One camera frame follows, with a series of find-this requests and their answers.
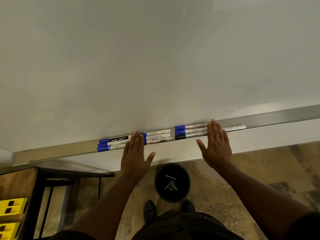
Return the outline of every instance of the right hand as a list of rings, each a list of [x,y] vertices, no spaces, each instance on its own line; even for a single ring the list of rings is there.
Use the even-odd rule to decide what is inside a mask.
[[[223,169],[232,165],[232,151],[229,138],[219,122],[208,122],[208,147],[201,140],[197,140],[198,146],[206,163],[213,169]]]

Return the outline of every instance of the concrete floor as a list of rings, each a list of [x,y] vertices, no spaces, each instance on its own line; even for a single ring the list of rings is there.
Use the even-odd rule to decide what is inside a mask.
[[[320,142],[285,146],[235,154],[233,163],[243,172],[299,202],[320,210]],[[266,239],[234,190],[204,160],[181,163],[189,172],[192,187],[190,199],[197,211],[210,214],[229,230],[244,239]],[[158,215],[179,204],[159,198],[154,188],[157,167],[151,167],[146,177],[132,192],[122,215],[116,239],[131,239],[143,225],[143,207],[151,199]],[[103,178],[101,193],[115,183],[114,178]],[[84,178],[80,182],[74,221],[98,200],[98,178]]]

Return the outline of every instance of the whiteboard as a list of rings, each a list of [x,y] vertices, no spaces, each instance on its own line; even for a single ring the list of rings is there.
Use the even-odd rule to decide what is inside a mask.
[[[320,0],[0,0],[0,148],[320,104]]]

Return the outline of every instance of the shoe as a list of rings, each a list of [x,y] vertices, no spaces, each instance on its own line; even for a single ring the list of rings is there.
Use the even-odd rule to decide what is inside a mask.
[[[157,217],[157,208],[152,200],[148,200],[144,205],[143,218],[144,224],[150,223]]]
[[[183,202],[182,207],[181,207],[181,211],[184,213],[196,213],[197,212],[194,204],[190,200],[186,200],[185,202]]]

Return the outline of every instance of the left hand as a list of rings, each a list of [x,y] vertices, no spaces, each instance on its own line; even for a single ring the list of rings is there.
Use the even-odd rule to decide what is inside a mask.
[[[144,161],[144,138],[137,130],[131,136],[131,140],[125,145],[121,160],[121,174],[138,183],[146,176],[150,164],[155,156],[152,152]]]

